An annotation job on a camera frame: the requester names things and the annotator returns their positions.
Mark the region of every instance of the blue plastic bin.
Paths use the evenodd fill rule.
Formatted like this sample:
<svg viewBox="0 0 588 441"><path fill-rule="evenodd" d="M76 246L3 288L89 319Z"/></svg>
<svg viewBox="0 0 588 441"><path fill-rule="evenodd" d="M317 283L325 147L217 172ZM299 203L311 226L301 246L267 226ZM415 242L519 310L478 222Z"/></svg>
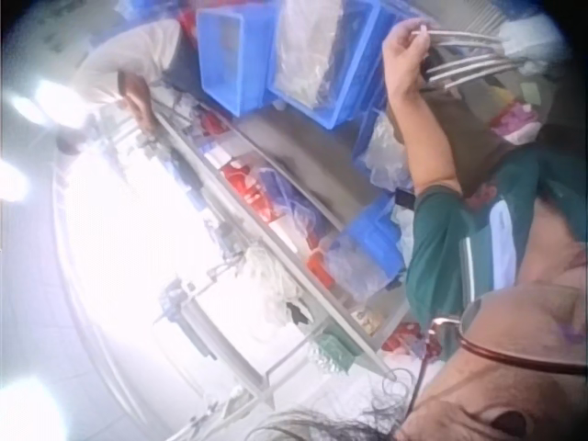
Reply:
<svg viewBox="0 0 588 441"><path fill-rule="evenodd" d="M386 272L390 280L404 268L402 253L397 246L401 231L390 219L393 208L394 199L390 195L382 195L344 230Z"/></svg>
<svg viewBox="0 0 588 441"><path fill-rule="evenodd" d="M361 23L361 26L345 29L345 54L336 62L338 67L330 87L328 104L309 108L275 88L275 51L272 51L269 66L269 89L326 129L332 129L366 110L362 106L366 103L370 79L380 64L381 44L392 26L405 19L406 15L400 9L382 5L378 0L345 0L345 17L355 24Z"/></svg>
<svg viewBox="0 0 588 441"><path fill-rule="evenodd" d="M367 106L366 113L361 117L359 135L351 153L353 165L366 177L371 176L371 170L366 167L366 163L364 163L361 157L368 149L369 142L374 133L374 127L376 126L376 120L378 119L379 113L386 108L387 99L386 86L380 82Z"/></svg>
<svg viewBox="0 0 588 441"><path fill-rule="evenodd" d="M266 84L276 19L273 5L198 11L202 87L236 117L274 100Z"/></svg>

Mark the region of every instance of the metal pipe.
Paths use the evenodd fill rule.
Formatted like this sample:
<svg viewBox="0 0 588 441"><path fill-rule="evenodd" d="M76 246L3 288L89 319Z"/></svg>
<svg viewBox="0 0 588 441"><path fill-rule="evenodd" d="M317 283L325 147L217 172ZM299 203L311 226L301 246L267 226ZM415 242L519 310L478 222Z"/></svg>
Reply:
<svg viewBox="0 0 588 441"><path fill-rule="evenodd" d="M489 60L489 59L497 59L500 55L495 53L484 53L482 55L476 55L474 57L467 57L462 58L461 60L456 60L454 62L446 62L444 64L439 64L436 67L432 67L428 71L428 74L432 74L433 72L442 71L448 67L460 66L461 64L468 64L469 62L481 62L482 60Z"/></svg>
<svg viewBox="0 0 588 441"><path fill-rule="evenodd" d="M413 35L419 35L421 33L420 30L414 30L412 32ZM427 33L432 36L439 36L439 37L466 37L475 40L487 40L493 41L495 43L502 43L503 41L497 37L490 37L488 35L483 34L476 34L474 32L465 32L463 30L436 30L436 29L428 29Z"/></svg>
<svg viewBox="0 0 588 441"><path fill-rule="evenodd" d="M451 87L455 87L457 85L463 85L465 83L469 83L470 81L477 80L478 78L483 78L484 76L487 76L487 75L500 74L502 72L512 71L513 69L516 69L517 67L522 66L522 65L523 64L521 62L513 62L513 63L508 64L506 66L493 67L491 69L486 69L485 71L482 71L479 73L474 73L469 76L464 76L463 78L459 78L458 80L454 81L453 83L449 83L449 84L445 85L445 90L450 89Z"/></svg>
<svg viewBox="0 0 588 441"><path fill-rule="evenodd" d="M433 43L433 46L436 47L443 47L443 46L460 46L463 48L481 48L481 49L490 49L492 51L496 51L500 49L501 46L499 44L491 44L491 43L484 43L481 41L467 41L467 40L450 40L450 41L437 41Z"/></svg>
<svg viewBox="0 0 588 441"><path fill-rule="evenodd" d="M475 62L475 63L470 64L468 66L459 67L459 68L454 69L452 71L447 71L447 72L440 73L439 75L432 76L431 78L429 78L429 83L434 83L436 81L443 80L444 78L449 78L449 77L456 75L456 74L463 74L465 72L475 71L476 69L480 69L481 67L503 66L503 65L512 64L512 63L513 63L513 61L509 60L508 58L502 58L500 60L488 60L485 62Z"/></svg>

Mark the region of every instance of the green shirt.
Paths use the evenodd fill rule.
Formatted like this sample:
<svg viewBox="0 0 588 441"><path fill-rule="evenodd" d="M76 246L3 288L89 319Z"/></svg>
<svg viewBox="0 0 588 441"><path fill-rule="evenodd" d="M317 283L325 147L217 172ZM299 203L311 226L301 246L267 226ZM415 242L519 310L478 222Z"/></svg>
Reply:
<svg viewBox="0 0 588 441"><path fill-rule="evenodd" d="M490 219L498 208L510 218L506 230L512 234L514 274L525 255L537 198L558 208L575 238L585 243L586 185L585 161L529 146L510 153L491 181L468 200L447 187L428 188L416 202L413 259L406 278L408 301L421 326L427 329L435 317L464 311L464 287L472 278L463 274L468 261L464 243L469 243L475 268L476 296L505 288L494 283L502 257L492 261L492 240L498 238Z"/></svg>

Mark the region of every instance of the clear plastic bag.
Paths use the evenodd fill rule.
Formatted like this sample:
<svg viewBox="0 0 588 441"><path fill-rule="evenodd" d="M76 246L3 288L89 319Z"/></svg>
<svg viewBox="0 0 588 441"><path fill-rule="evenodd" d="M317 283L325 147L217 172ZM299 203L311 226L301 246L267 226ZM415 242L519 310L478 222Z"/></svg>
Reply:
<svg viewBox="0 0 588 441"><path fill-rule="evenodd" d="M414 248L414 211L406 209L400 205L395 205L392 210L392 222L396 223L401 229L401 239L398 241L398 250L402 253L404 265L408 268L413 258Z"/></svg>
<svg viewBox="0 0 588 441"><path fill-rule="evenodd" d="M321 239L329 230L329 223L321 212L290 184L279 172L269 167L260 167L257 177L278 214L289 214L296 229L308 238L314 234Z"/></svg>
<svg viewBox="0 0 588 441"><path fill-rule="evenodd" d="M341 236L324 255L324 264L335 281L358 303L384 289L390 278L348 236Z"/></svg>
<svg viewBox="0 0 588 441"><path fill-rule="evenodd" d="M245 252L244 261L240 276L248 278L255 290L256 297L262 303L266 322L276 326L292 322L288 303L300 307L298 300L303 292L300 285L261 244L251 245Z"/></svg>
<svg viewBox="0 0 588 441"><path fill-rule="evenodd" d="M284 0L276 37L275 87L301 104L325 103L331 87L344 0Z"/></svg>
<svg viewBox="0 0 588 441"><path fill-rule="evenodd" d="M374 133L362 160L371 170L370 181L374 186L390 192L396 191L398 187L413 187L406 148L396 140L394 127L384 112L380 112L376 120Z"/></svg>

